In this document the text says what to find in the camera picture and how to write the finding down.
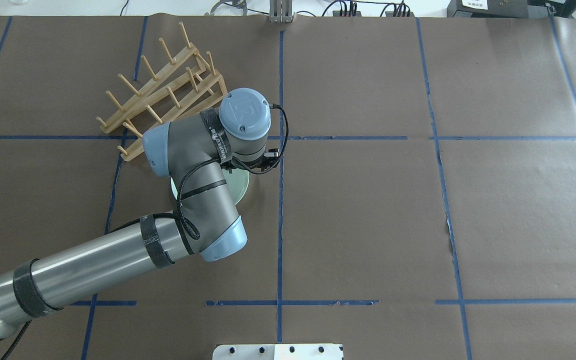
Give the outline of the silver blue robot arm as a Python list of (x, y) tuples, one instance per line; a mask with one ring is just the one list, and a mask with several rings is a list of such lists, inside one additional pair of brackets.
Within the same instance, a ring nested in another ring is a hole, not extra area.
[(286, 147), (267, 145), (274, 110), (286, 117), (256, 89), (237, 88), (219, 105), (144, 132), (146, 160), (156, 176), (174, 182), (174, 202), (0, 273), (0, 342), (20, 337), (32, 321), (189, 256), (215, 262), (242, 250), (248, 236), (223, 171), (263, 174), (279, 164)]

